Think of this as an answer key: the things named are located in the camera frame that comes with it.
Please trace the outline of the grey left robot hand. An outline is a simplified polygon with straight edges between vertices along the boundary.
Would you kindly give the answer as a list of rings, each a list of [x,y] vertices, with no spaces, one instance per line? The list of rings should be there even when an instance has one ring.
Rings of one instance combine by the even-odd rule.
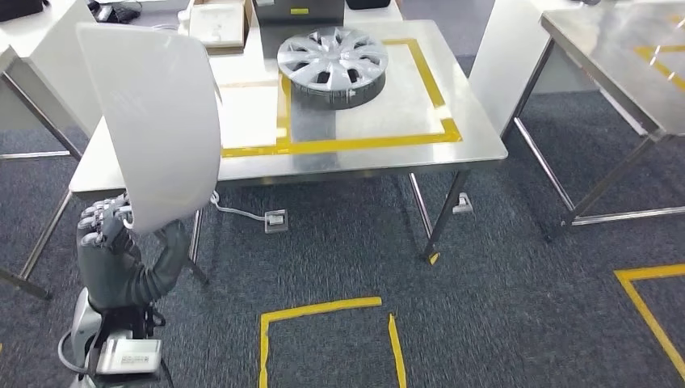
[[[163,245],[153,265],[124,224],[130,203],[125,194],[98,200],[82,211],[76,227],[77,262],[81,280],[95,310],[147,306],[166,296],[190,262],[190,238],[176,219],[154,234]]]

